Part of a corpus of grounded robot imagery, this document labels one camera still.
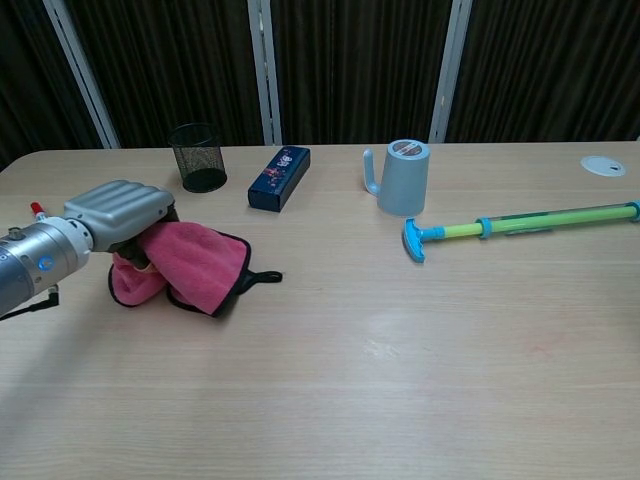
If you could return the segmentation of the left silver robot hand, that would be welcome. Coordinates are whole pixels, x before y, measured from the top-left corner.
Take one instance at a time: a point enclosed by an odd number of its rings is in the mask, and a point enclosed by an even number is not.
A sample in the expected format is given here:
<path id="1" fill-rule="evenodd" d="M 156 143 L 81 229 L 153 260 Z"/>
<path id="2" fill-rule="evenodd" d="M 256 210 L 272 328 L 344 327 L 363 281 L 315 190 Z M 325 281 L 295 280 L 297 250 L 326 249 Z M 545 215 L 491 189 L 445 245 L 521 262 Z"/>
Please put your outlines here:
<path id="1" fill-rule="evenodd" d="M 114 180 L 70 199 L 63 217 L 86 227 L 94 252 L 115 253 L 140 270 L 150 260 L 138 238 L 158 223 L 179 220 L 170 192 L 128 180 Z"/>

